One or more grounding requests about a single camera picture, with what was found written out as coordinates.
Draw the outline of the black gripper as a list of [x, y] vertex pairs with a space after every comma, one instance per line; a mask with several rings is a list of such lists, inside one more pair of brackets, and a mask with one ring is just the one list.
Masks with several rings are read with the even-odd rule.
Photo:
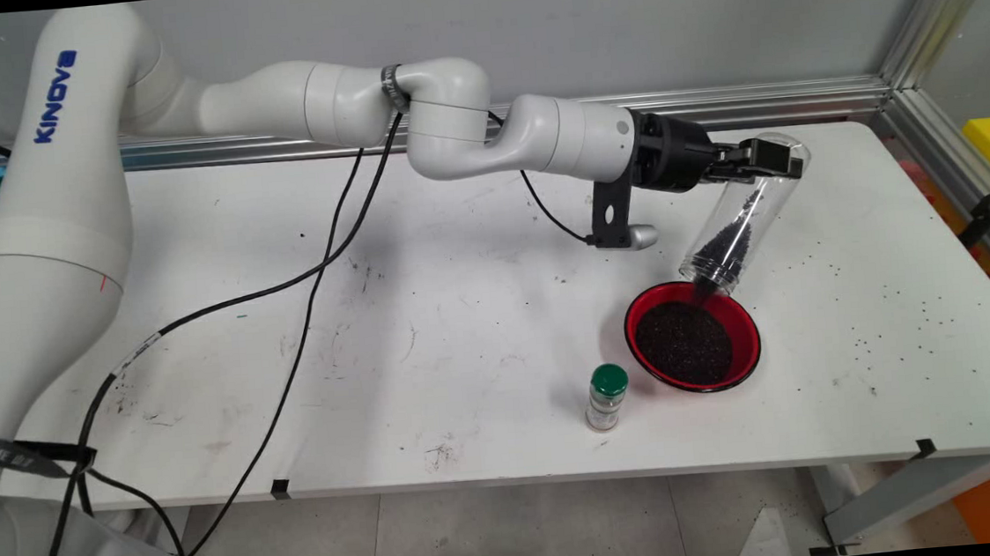
[[750, 183], [761, 179], [801, 179], [805, 159], [787, 144], [748, 138], [718, 145], [696, 122], [632, 111], [633, 186], [683, 194], [705, 183]]

